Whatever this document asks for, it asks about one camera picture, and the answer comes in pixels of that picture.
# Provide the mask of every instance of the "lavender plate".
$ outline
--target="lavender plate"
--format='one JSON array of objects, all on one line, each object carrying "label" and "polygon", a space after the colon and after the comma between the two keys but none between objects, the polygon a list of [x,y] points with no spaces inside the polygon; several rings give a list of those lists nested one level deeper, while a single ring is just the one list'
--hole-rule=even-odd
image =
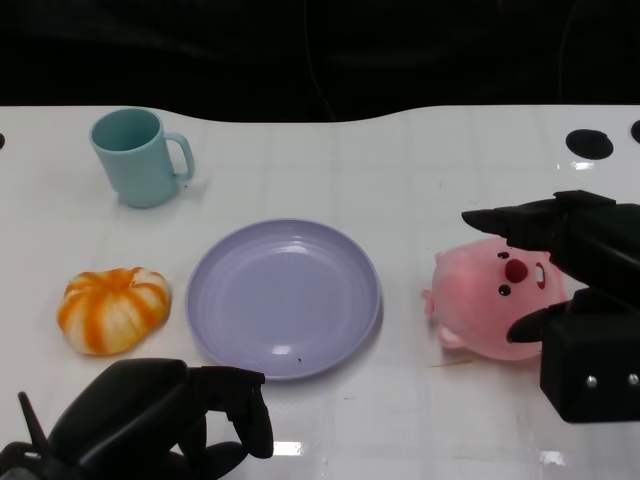
[{"label": "lavender plate", "polygon": [[358,349],[378,319],[380,282],[337,230],[272,220],[214,245],[191,275],[186,306],[193,338],[213,360],[290,380]]}]

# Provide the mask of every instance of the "pumpkin toy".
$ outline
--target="pumpkin toy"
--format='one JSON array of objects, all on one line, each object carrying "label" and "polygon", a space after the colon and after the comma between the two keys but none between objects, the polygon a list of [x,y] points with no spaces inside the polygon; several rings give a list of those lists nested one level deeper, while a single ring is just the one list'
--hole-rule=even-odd
[{"label": "pumpkin toy", "polygon": [[58,325],[81,353],[111,355],[131,349],[169,314],[162,275],[137,267],[77,275],[64,292]]}]

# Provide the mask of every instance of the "robotic hand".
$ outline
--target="robotic hand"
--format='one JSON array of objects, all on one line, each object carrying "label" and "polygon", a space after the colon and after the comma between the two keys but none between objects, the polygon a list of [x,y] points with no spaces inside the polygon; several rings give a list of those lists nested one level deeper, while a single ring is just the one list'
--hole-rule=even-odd
[{"label": "robotic hand", "polygon": [[588,285],[516,321],[511,342],[542,341],[540,387],[567,422],[640,420],[640,206],[578,191],[462,214],[470,226]]},{"label": "robotic hand", "polygon": [[[80,394],[48,439],[20,393],[32,444],[14,442],[0,453],[0,477],[26,470],[42,480],[220,478],[247,454],[273,455],[264,382],[264,375],[237,368],[121,360]],[[207,411],[226,412],[242,443],[207,447]],[[183,455],[170,451],[176,444]]]}]

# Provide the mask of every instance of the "red nose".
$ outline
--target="red nose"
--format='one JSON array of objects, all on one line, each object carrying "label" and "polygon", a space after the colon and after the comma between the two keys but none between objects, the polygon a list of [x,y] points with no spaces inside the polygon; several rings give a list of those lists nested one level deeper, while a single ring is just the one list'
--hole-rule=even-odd
[{"label": "red nose", "polygon": [[513,258],[507,262],[504,267],[504,274],[511,283],[520,283],[529,275],[529,269],[517,258]]}]

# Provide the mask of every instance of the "plate rim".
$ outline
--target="plate rim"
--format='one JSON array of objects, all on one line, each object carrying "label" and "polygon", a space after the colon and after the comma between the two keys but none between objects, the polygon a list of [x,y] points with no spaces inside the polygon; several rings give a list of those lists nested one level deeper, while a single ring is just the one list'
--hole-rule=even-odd
[{"label": "plate rim", "polygon": [[231,233],[225,235],[220,240],[218,240],[216,243],[214,243],[204,253],[204,255],[200,258],[200,260],[196,264],[195,268],[191,272],[191,275],[189,276],[189,281],[187,282],[187,289],[185,291],[185,297],[184,297],[184,309],[185,309],[185,315],[187,317],[187,326],[189,327],[189,332],[191,333],[191,338],[193,339],[194,343],[196,344],[196,346],[198,347],[200,352],[203,353],[205,355],[205,357],[213,360],[214,362],[218,363],[219,365],[226,366],[226,367],[231,367],[232,365],[229,365],[227,362],[222,361],[219,357],[217,357],[216,355],[214,355],[211,352],[209,352],[206,348],[204,348],[204,346],[201,344],[200,340],[198,339],[198,337],[194,333],[194,329],[192,327],[191,318],[189,316],[189,292],[191,291],[191,285],[192,285],[192,282],[194,280],[194,277],[196,276],[196,273],[202,267],[202,264],[204,263],[205,259],[209,256],[209,254],[215,248],[218,247],[218,245],[220,245],[221,243],[225,242],[227,239],[233,237],[234,235],[236,235],[236,234],[238,234],[238,233],[240,233],[240,232],[242,232],[244,230],[248,230],[250,228],[255,228],[255,227],[258,227],[258,226],[263,225],[265,223],[279,223],[279,222],[294,222],[294,223],[311,224],[311,225],[315,225],[315,226],[318,226],[318,227],[321,227],[321,228],[326,228],[326,229],[331,230],[332,232],[334,232],[334,233],[346,238],[352,245],[354,245],[356,247],[356,249],[360,252],[360,254],[363,256],[363,258],[366,260],[368,268],[373,273],[373,278],[374,278],[375,287],[376,287],[376,292],[375,292],[375,303],[376,304],[375,304],[375,307],[374,307],[374,312],[373,312],[372,318],[369,320],[369,325],[367,326],[367,330],[358,339],[358,341],[353,344],[353,346],[351,348],[349,348],[349,349],[347,349],[345,351],[345,353],[343,353],[342,355],[338,356],[335,360],[332,360],[331,362],[329,362],[324,367],[316,368],[314,370],[311,370],[311,371],[308,371],[308,372],[304,372],[304,373],[299,373],[299,374],[295,374],[295,375],[267,375],[264,372],[260,372],[260,373],[264,374],[264,376],[265,376],[265,378],[267,380],[271,380],[271,381],[299,380],[299,379],[302,379],[302,378],[309,378],[309,377],[312,377],[314,375],[318,375],[320,373],[329,371],[332,368],[334,368],[337,365],[339,365],[340,363],[342,363],[343,361],[347,360],[353,354],[355,354],[360,349],[360,347],[364,344],[364,342],[371,336],[372,332],[374,331],[374,328],[375,328],[376,324],[378,323],[379,317],[380,317],[380,309],[382,308],[382,287],[380,285],[380,278],[378,276],[378,272],[376,271],[376,268],[373,265],[373,262],[371,261],[371,258],[369,258],[369,255],[367,255],[367,252],[365,252],[364,249],[355,240],[353,240],[349,235],[347,235],[346,233],[341,232],[337,228],[331,227],[331,226],[326,225],[326,224],[321,223],[321,222],[316,222],[314,220],[305,220],[305,219],[301,219],[301,218],[286,218],[286,217],[285,218],[272,218],[272,219],[268,219],[268,220],[261,220],[259,222],[254,222],[254,223],[250,223],[248,225],[245,225],[244,227],[237,228],[236,230],[234,230]]}]

